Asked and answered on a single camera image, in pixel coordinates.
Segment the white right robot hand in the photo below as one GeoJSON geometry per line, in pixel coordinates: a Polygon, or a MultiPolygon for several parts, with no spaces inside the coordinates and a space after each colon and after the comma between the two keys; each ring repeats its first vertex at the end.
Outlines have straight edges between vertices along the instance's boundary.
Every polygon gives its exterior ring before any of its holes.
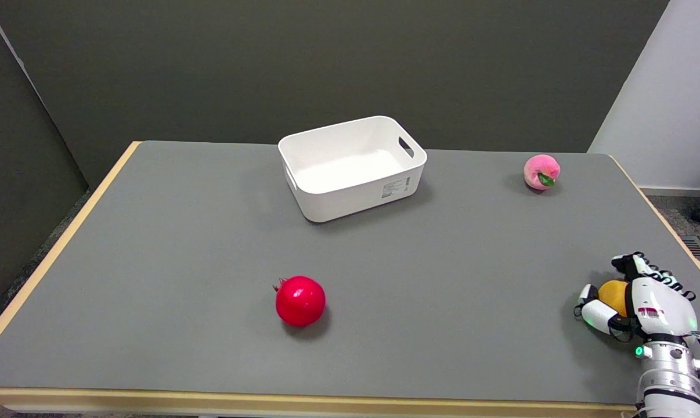
{"type": "Polygon", "coordinates": [[[613,257],[618,279],[584,286],[573,314],[594,330],[622,343],[664,342],[687,347],[700,361],[700,329],[692,302],[671,271],[650,264],[636,251],[613,257]]]}

